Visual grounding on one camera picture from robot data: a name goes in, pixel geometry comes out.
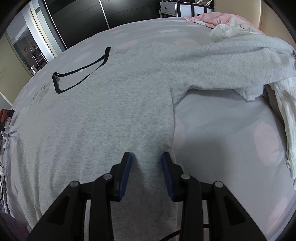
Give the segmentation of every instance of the black cable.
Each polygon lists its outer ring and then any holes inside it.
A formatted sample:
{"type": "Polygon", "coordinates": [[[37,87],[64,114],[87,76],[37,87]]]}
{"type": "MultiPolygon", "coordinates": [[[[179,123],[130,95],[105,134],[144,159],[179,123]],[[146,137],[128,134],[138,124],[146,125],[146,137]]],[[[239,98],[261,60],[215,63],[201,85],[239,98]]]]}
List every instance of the black cable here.
{"type": "Polygon", "coordinates": [[[180,234],[180,230],[176,231],[176,232],[173,232],[172,234],[164,237],[163,239],[159,240],[159,241],[168,241],[170,240],[171,238],[174,238],[175,236],[179,235],[180,234]]]}

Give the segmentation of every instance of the sliding door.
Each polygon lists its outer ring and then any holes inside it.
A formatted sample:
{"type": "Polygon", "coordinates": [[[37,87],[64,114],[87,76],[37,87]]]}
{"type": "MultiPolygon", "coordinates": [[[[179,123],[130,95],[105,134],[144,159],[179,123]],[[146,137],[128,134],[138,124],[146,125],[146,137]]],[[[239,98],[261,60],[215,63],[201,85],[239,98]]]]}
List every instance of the sliding door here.
{"type": "Polygon", "coordinates": [[[101,0],[110,28],[159,18],[158,0],[101,0]]]}
{"type": "Polygon", "coordinates": [[[108,29],[99,0],[45,0],[67,48],[108,29]]]}

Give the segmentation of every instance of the wall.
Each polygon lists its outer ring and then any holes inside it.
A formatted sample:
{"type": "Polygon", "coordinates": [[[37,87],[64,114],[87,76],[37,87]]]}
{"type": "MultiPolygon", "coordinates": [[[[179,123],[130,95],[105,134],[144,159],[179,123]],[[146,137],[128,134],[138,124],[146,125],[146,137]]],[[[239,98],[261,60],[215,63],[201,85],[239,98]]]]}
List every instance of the wall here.
{"type": "Polygon", "coordinates": [[[20,51],[20,49],[18,48],[18,46],[15,44],[13,45],[15,51],[17,52],[17,55],[19,56],[19,58],[26,64],[27,68],[30,68],[29,63],[27,62],[25,56],[22,54],[22,51],[20,51]]]}
{"type": "Polygon", "coordinates": [[[11,109],[11,105],[0,95],[0,110],[11,109]]]}
{"type": "Polygon", "coordinates": [[[31,45],[29,45],[27,43],[27,41],[25,40],[25,38],[22,38],[21,40],[19,40],[16,44],[14,44],[14,46],[17,45],[19,50],[21,51],[21,53],[23,54],[23,56],[25,57],[27,63],[32,67],[33,65],[36,67],[38,66],[37,62],[35,59],[32,58],[32,50],[34,50],[34,48],[31,47],[31,45]]]}
{"type": "Polygon", "coordinates": [[[18,13],[14,19],[11,21],[7,28],[7,34],[10,39],[15,38],[22,30],[24,26],[26,26],[26,21],[24,19],[23,14],[20,12],[18,13]]]}
{"type": "Polygon", "coordinates": [[[6,35],[0,39],[0,56],[0,92],[13,104],[31,75],[15,55],[6,35]]]}
{"type": "Polygon", "coordinates": [[[27,41],[27,43],[28,43],[29,47],[32,49],[32,51],[34,51],[34,47],[31,45],[32,41],[35,43],[36,46],[38,46],[31,33],[29,33],[27,36],[25,36],[25,40],[27,41]]]}

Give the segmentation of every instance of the white fleece blanket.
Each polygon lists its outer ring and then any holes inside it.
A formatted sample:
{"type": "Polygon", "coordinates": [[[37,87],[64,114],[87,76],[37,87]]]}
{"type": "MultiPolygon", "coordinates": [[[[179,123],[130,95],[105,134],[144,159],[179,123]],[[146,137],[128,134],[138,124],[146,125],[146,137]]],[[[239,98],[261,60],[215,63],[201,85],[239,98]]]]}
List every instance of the white fleece blanket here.
{"type": "MultiPolygon", "coordinates": [[[[210,36],[215,42],[219,42],[230,37],[249,34],[254,34],[254,32],[238,30],[225,24],[219,24],[211,31],[210,36]]],[[[287,166],[290,168],[291,178],[294,179],[294,189],[296,190],[296,76],[271,83],[270,86],[275,91],[278,106],[285,123],[288,140],[287,166]]],[[[263,85],[238,88],[235,91],[246,100],[254,100],[255,97],[262,95],[263,85]]]]}

